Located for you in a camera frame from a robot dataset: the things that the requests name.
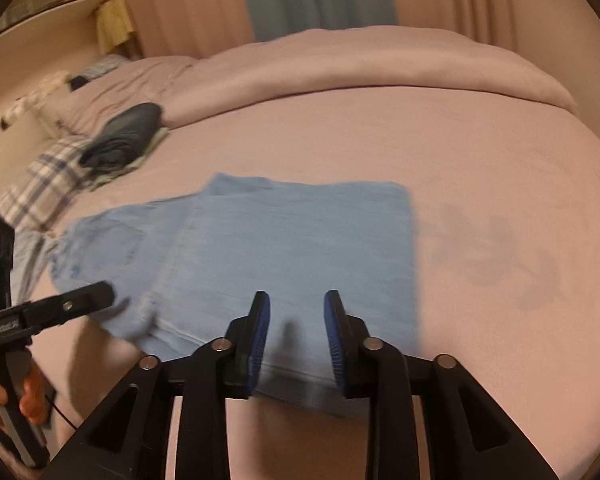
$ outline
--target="shirt pocket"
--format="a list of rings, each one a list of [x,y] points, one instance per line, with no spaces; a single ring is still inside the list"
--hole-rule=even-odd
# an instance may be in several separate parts
[[[110,218],[99,218],[85,237],[80,258],[72,267],[74,279],[88,283],[113,282],[134,263],[144,231]]]

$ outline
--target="white wall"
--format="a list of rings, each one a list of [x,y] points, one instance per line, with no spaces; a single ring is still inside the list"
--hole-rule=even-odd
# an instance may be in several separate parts
[[[586,0],[513,0],[518,52],[558,79],[600,138],[600,19]]]

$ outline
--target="metal screw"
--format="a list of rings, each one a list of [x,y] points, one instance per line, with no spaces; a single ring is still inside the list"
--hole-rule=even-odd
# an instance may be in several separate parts
[[[384,343],[382,342],[381,339],[378,339],[377,337],[367,337],[363,342],[362,345],[367,349],[367,350],[379,350],[384,346]]]
[[[213,348],[216,352],[222,352],[223,350],[228,350],[231,348],[233,344],[228,339],[224,337],[219,337],[213,343],[211,343],[211,348]]]
[[[447,370],[451,370],[458,364],[458,361],[449,354],[442,354],[438,356],[438,364]]]
[[[147,355],[140,359],[138,366],[142,368],[142,370],[153,370],[157,365],[160,364],[160,359],[158,359],[155,355]]]

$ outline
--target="black clamp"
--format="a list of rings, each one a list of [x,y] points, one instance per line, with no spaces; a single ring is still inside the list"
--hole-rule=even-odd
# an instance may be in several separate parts
[[[108,283],[95,283],[79,290],[11,306],[10,273],[13,267],[14,231],[0,218],[0,384],[9,400],[0,406],[0,417],[22,462],[43,468],[49,461],[45,438],[38,426],[20,413],[24,395],[22,383],[31,369],[31,336],[63,324],[75,317],[111,306],[113,289]]]
[[[270,304],[256,293],[249,315],[224,337],[169,362],[146,356],[78,428],[42,480],[161,480],[173,400],[182,397],[176,480],[228,480],[225,399],[258,383]]]
[[[324,297],[336,383],[369,397],[367,480],[418,480],[413,398],[420,396],[432,480],[557,480],[538,450],[452,356],[427,361],[369,337],[336,290]]]

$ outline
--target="dark blue folded fabric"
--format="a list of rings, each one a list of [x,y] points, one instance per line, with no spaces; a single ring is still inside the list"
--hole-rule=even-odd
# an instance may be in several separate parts
[[[80,165],[92,174],[124,168],[141,156],[161,126],[162,108],[142,103],[129,108],[105,124],[80,158]]]
[[[78,88],[82,88],[88,82],[89,82],[89,80],[87,78],[85,78],[85,76],[77,75],[76,77],[74,77],[73,79],[71,79],[69,81],[69,88],[71,89],[71,92],[75,92]]]

